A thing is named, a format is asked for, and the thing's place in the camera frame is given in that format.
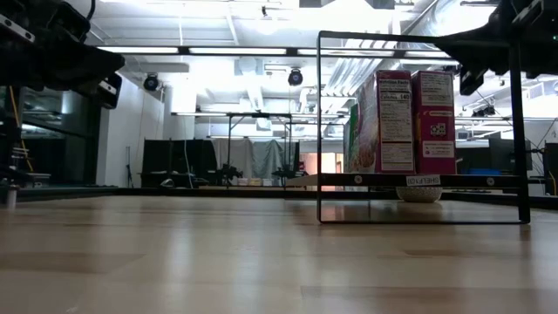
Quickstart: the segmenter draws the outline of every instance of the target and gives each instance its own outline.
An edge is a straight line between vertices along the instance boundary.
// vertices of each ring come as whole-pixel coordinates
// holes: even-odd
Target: nutrition facts label
[[[422,106],[453,107],[452,76],[446,74],[422,73]]]
[[[381,92],[382,141],[412,141],[412,111],[408,92]]]
[[[378,81],[380,92],[410,92],[411,81],[408,79],[387,79],[382,78]]]
[[[384,143],[382,144],[382,170],[412,171],[412,143]]]

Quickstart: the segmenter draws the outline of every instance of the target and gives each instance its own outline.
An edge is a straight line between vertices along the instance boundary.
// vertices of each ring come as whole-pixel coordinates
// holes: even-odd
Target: red cereal box
[[[419,71],[412,93],[417,174],[456,174],[453,75]]]

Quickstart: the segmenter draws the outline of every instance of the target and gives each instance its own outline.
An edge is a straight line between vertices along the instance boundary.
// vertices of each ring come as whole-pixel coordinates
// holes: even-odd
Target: ceiling beam
[[[233,21],[233,17],[230,13],[230,7],[227,8],[227,24],[235,44],[239,45],[240,42],[238,41],[238,36],[236,35],[235,21]]]

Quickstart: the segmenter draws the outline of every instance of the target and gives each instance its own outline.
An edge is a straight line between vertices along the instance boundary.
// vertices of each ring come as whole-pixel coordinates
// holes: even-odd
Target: yellow cable
[[[552,183],[553,183],[554,188],[555,188],[555,196],[558,196],[558,195],[556,195],[556,179],[550,171],[548,171],[548,173],[550,174],[550,177],[552,178]]]
[[[14,97],[14,90],[13,88],[11,88],[11,86],[10,86],[10,97],[11,97],[11,105],[14,109],[14,116],[16,117],[17,127],[21,128],[21,123],[19,123],[19,114],[17,113],[16,98]],[[27,166],[29,167],[29,170],[32,173],[35,172],[33,170],[33,166],[31,165],[31,162],[29,161],[29,155],[27,154],[27,148],[25,147],[24,139],[21,139],[21,147],[24,149],[25,161],[27,161]]]

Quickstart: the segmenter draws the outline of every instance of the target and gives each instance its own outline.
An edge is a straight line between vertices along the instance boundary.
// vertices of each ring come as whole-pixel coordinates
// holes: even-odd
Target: gray curtain
[[[252,178],[252,156],[253,147],[250,140],[231,140],[230,141],[230,164],[243,172],[244,178]],[[228,157],[228,140],[213,140],[215,149],[215,157],[217,159],[217,167],[221,168],[227,163]]]
[[[253,144],[252,169],[254,178],[276,179],[272,175],[282,164],[292,164],[295,156],[295,145],[287,144],[287,151],[284,151],[284,144],[276,140],[268,142],[255,142]]]

